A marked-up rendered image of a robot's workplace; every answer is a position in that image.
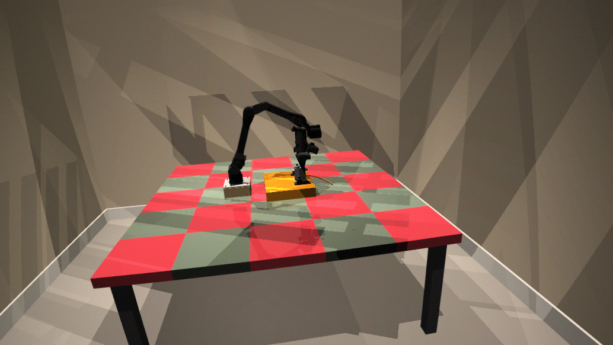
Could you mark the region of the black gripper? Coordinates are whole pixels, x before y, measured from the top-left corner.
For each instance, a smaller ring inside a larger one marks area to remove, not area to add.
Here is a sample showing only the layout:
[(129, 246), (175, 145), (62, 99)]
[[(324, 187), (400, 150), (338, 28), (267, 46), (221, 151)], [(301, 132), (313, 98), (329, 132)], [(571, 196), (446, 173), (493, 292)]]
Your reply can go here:
[(302, 170), (305, 168), (306, 160), (311, 159), (310, 154), (307, 152), (307, 140), (295, 140), (296, 146), (293, 151), (296, 152), (296, 158), (299, 162)]

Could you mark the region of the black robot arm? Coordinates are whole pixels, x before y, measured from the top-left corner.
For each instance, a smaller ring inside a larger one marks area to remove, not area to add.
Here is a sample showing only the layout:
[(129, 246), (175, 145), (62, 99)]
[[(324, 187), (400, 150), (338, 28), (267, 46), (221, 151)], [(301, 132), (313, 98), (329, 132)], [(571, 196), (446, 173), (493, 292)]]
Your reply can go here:
[[(249, 130), (249, 127), (253, 120), (254, 115), (264, 110), (270, 111), (274, 114), (284, 117), (284, 119), (288, 119), (295, 125), (299, 126), (299, 127), (294, 126), (293, 128), (291, 128), (291, 131), (295, 132), (295, 140), (306, 140), (307, 136), (310, 139), (321, 138), (320, 125), (319, 124), (309, 125), (307, 123), (306, 118), (302, 114), (287, 111), (278, 106), (269, 104), (267, 101), (263, 101), (262, 103), (254, 105), (254, 106), (246, 106), (245, 109), (243, 110), (243, 125), (242, 125), (240, 140), (238, 144), (238, 149), (232, 160), (232, 164), (229, 166), (229, 169), (228, 169), (230, 186), (236, 186), (236, 185), (243, 184), (242, 183), (243, 178), (242, 178), (242, 173), (240, 169), (242, 169), (242, 167), (245, 164), (246, 155), (243, 155), (243, 151), (244, 151), (245, 143), (247, 140), (248, 130)], [(301, 127), (304, 127), (306, 129), (302, 129)], [(312, 152), (315, 155), (317, 155), (318, 150), (319, 148), (315, 146), (314, 143), (311, 142), (307, 144), (308, 153)]]

